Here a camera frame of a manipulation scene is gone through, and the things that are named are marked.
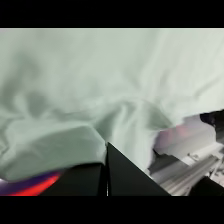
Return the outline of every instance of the black triangular object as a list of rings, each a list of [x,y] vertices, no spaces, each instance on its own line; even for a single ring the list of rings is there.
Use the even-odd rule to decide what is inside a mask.
[[[170,196],[110,143],[106,163],[108,196]]]

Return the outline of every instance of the light green cloth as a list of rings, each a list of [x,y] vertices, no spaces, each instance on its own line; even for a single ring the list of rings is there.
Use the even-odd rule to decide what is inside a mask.
[[[159,130],[224,108],[223,29],[0,31],[0,178],[104,162],[140,169]]]

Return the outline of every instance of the fabric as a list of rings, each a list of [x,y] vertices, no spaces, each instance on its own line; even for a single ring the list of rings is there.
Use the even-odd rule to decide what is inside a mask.
[[[223,29],[2,29],[0,178],[104,162],[143,171],[160,130],[224,108]]]

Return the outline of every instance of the cloth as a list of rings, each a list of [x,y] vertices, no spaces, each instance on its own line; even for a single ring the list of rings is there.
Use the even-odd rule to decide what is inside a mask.
[[[224,108],[223,29],[3,29],[0,178],[104,162],[141,170],[155,137]]]

